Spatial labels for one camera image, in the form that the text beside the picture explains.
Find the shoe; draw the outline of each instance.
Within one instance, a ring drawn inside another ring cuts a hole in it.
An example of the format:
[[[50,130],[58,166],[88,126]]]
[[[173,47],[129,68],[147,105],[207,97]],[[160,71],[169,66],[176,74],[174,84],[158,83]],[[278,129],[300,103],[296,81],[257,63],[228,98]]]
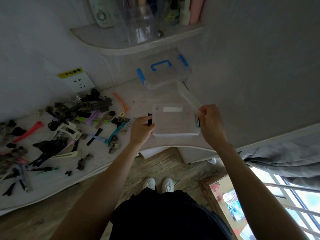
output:
[[[174,192],[174,181],[169,177],[162,184],[162,193],[164,192]]]
[[[152,190],[156,189],[156,181],[153,177],[146,179],[146,181],[143,184],[142,190],[144,190],[145,188],[150,188]]]

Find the gray curtain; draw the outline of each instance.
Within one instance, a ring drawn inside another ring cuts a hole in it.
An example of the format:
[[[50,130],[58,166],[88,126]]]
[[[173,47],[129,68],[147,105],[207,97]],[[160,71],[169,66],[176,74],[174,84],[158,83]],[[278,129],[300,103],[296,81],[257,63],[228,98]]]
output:
[[[290,183],[320,189],[320,133],[242,151],[240,156],[247,165]]]

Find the power socket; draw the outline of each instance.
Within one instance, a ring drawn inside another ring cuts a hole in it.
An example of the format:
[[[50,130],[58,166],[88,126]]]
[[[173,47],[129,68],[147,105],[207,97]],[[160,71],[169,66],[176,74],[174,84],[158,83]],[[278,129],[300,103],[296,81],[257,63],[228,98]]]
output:
[[[73,92],[82,92],[94,88],[94,84],[85,72],[62,79]]]

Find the white label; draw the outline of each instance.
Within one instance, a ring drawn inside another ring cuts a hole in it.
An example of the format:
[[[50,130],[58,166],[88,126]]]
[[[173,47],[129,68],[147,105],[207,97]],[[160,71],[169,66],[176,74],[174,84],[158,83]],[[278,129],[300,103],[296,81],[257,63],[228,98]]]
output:
[[[164,107],[163,112],[181,112],[183,107]]]

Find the wall shelf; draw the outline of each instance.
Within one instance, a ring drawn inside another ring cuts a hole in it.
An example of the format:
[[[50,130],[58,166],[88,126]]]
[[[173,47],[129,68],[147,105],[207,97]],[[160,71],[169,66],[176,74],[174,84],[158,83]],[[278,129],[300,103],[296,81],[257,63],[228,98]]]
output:
[[[83,43],[103,49],[106,55],[130,55],[155,48],[161,45],[176,42],[185,38],[201,34],[204,25],[199,22],[195,25],[181,26],[179,24],[167,28],[165,35],[161,38],[148,40],[135,46],[130,46],[128,42],[118,43],[113,28],[101,28],[97,24],[86,25],[80,28],[70,29],[71,33]]]

